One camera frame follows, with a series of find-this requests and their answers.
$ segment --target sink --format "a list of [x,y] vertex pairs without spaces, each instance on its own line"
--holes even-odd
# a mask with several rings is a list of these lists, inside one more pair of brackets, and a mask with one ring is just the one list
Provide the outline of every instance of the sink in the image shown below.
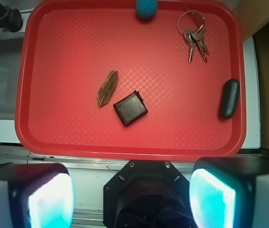
[[0,120],[14,120],[23,35],[0,36]]

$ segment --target key ring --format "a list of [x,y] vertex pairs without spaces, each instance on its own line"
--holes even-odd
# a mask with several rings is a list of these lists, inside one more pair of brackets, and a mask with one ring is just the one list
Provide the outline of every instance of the key ring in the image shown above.
[[197,11],[197,10],[189,10],[189,11],[186,11],[185,13],[183,13],[183,14],[180,16],[180,18],[179,18],[178,21],[177,21],[177,30],[178,30],[179,33],[181,33],[183,36],[184,36],[185,34],[184,34],[183,32],[181,32],[180,27],[179,27],[179,23],[180,23],[180,20],[182,19],[182,17],[183,17],[185,14],[190,13],[190,12],[197,12],[197,13],[201,14],[202,17],[203,17],[203,24],[199,27],[199,29],[197,30],[197,32],[199,32],[199,31],[203,28],[203,26],[204,26],[204,24],[205,24],[205,17],[204,17],[204,15],[203,15],[203,13],[201,13],[200,11]]

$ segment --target tray rim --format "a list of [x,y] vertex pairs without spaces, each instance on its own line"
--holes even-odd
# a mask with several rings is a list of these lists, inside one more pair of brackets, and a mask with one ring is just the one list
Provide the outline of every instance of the tray rim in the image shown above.
[[17,102],[16,102],[16,111],[15,111],[15,129],[17,136],[20,142],[30,151],[40,154],[49,154],[49,155],[61,155],[61,156],[75,156],[75,157],[92,157],[92,158],[107,158],[107,159],[136,159],[136,160],[156,160],[156,161],[196,161],[198,158],[207,156],[207,152],[212,151],[216,155],[211,156],[233,156],[241,148],[244,143],[246,136],[246,96],[245,96],[245,77],[244,77],[244,60],[243,60],[243,49],[242,49],[242,38],[241,38],[241,29],[240,24],[232,11],[224,6],[222,3],[216,2],[214,0],[187,0],[187,1],[170,1],[170,0],[159,0],[158,9],[165,7],[168,4],[196,4],[205,9],[218,8],[220,9],[221,18],[228,18],[232,20],[233,27],[232,30],[228,27],[229,37],[232,36],[232,39],[236,41],[236,48],[232,48],[234,53],[231,55],[231,58],[235,58],[232,61],[237,61],[239,64],[238,68],[235,69],[235,73],[239,75],[237,78],[240,82],[241,92],[238,102],[238,107],[235,116],[232,119],[232,125],[235,123],[241,125],[240,132],[232,131],[231,138],[234,135],[238,135],[236,142],[230,145],[230,140],[221,148],[216,150],[192,150],[192,149],[158,149],[158,148],[131,148],[131,147],[107,147],[107,146],[88,146],[88,145],[68,145],[68,144],[59,144],[59,149],[51,148],[51,143],[43,143],[37,141],[31,134],[28,128],[28,125],[24,126],[22,124],[24,120],[28,119],[29,105],[26,98],[30,98],[30,86],[31,78],[25,78],[26,73],[32,72],[33,64],[30,65],[30,60],[34,59],[34,50],[32,48],[32,40],[36,42],[37,32],[36,26],[41,22],[43,15],[49,7],[53,4],[63,4],[72,2],[81,2],[83,6],[87,4],[93,5],[95,9],[106,8],[104,6],[116,6],[114,9],[133,9],[130,5],[135,6],[135,0],[97,0],[98,3],[102,4],[102,7],[98,7],[101,4],[96,4],[96,0],[46,0],[40,3],[29,16],[26,33],[24,36],[23,49],[21,55],[21,63],[19,70],[19,84],[17,92]]

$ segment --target keys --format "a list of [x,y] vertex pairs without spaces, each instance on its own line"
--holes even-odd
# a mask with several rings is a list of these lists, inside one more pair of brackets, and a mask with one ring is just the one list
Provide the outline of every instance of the keys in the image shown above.
[[203,32],[201,32],[201,31],[197,32],[196,31],[196,32],[194,32],[192,34],[192,37],[197,42],[197,44],[198,44],[198,46],[200,48],[200,51],[201,51],[201,53],[203,55],[203,59],[207,63],[207,58],[206,58],[205,53],[209,55],[209,51],[208,51],[208,49],[207,49],[207,47],[205,45],[205,42],[204,42],[204,34],[203,34]]
[[189,44],[190,48],[189,48],[189,57],[188,57],[188,62],[191,63],[192,61],[192,57],[193,57],[193,53],[195,51],[195,46],[196,46],[196,43],[192,37],[192,30],[190,29],[187,29],[185,31],[185,39],[187,41],[187,43]]
[[204,42],[203,31],[202,30],[201,31],[198,31],[198,30],[192,31],[191,29],[186,29],[186,31],[184,32],[184,35],[185,35],[186,42],[190,46],[188,62],[191,63],[193,53],[195,50],[195,46],[197,44],[199,46],[199,49],[200,49],[200,52],[203,56],[204,61],[207,63],[207,58],[206,58],[205,53],[209,55],[209,51],[208,51],[206,44]]

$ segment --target black wallet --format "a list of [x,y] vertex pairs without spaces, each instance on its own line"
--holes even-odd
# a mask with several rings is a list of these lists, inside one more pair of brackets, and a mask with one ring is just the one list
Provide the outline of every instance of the black wallet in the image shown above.
[[138,91],[113,105],[124,126],[128,126],[148,112]]

